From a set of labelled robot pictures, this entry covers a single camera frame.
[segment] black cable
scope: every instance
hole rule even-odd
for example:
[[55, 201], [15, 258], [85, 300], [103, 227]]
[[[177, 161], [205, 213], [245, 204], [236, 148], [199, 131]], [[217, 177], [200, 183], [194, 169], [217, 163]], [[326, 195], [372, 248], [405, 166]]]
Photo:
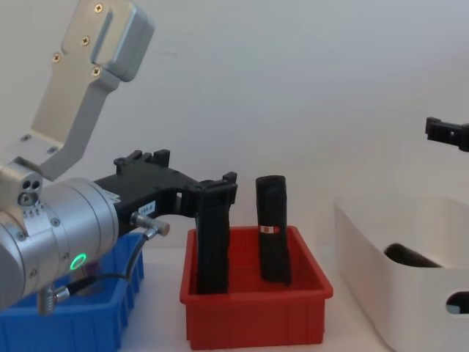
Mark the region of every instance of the black cable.
[[78, 281], [71, 282], [67, 285], [68, 292], [71, 296], [75, 295], [76, 293], [88, 288], [89, 286], [93, 285], [96, 281], [105, 280], [105, 279], [124, 279], [127, 282], [130, 282], [132, 279], [132, 272], [135, 268], [135, 264], [137, 259], [139, 258], [141, 249], [143, 248], [144, 244], [149, 240], [148, 236], [144, 235], [135, 249], [130, 256], [130, 259], [127, 263], [127, 268], [125, 269], [125, 275], [121, 273], [109, 273], [103, 275], [91, 275], [88, 277], [84, 277], [83, 279], [79, 279]]

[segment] white wall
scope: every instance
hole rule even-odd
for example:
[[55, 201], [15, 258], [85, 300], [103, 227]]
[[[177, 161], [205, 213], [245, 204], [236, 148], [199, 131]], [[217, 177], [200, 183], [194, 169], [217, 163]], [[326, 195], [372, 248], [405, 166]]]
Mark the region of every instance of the white wall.
[[[75, 4], [0, 2], [0, 148], [29, 127]], [[466, 1], [139, 4], [158, 26], [139, 76], [108, 99], [63, 178], [102, 177], [134, 149], [168, 148], [194, 178], [238, 172], [232, 223], [255, 224], [254, 179], [283, 174], [289, 222], [310, 243], [333, 240], [336, 196], [469, 198], [469, 155], [424, 134], [430, 115], [469, 122]], [[184, 244], [192, 221], [172, 224], [153, 246]]]

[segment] white table surface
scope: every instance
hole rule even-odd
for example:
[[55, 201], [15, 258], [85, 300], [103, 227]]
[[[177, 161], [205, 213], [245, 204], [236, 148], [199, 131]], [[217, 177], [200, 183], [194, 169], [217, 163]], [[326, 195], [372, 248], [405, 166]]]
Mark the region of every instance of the white table surface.
[[[365, 318], [336, 271], [333, 246], [316, 246], [313, 254], [334, 287], [326, 304], [324, 343], [288, 347], [288, 351], [390, 352]], [[145, 249], [145, 280], [130, 315], [121, 352], [191, 351], [185, 339], [185, 308], [179, 301], [185, 249]], [[245, 348], [231, 351], [285, 351]]]

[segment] green led light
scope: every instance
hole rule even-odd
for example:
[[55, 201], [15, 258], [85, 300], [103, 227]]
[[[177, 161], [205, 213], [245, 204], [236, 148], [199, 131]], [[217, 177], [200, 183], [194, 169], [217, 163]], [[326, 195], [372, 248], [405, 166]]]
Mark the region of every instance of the green led light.
[[86, 254], [81, 253], [76, 256], [76, 258], [72, 261], [72, 264], [70, 264], [70, 270], [76, 270], [80, 268], [86, 261]]

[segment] red plastic bin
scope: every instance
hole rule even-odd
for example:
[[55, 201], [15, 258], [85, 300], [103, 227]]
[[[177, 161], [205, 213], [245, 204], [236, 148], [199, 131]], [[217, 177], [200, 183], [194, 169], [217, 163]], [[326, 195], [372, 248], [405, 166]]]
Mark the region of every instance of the red plastic bin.
[[197, 239], [188, 236], [180, 300], [193, 350], [321, 343], [333, 288], [296, 227], [288, 227], [292, 284], [260, 279], [257, 227], [233, 227], [229, 292], [197, 295]]

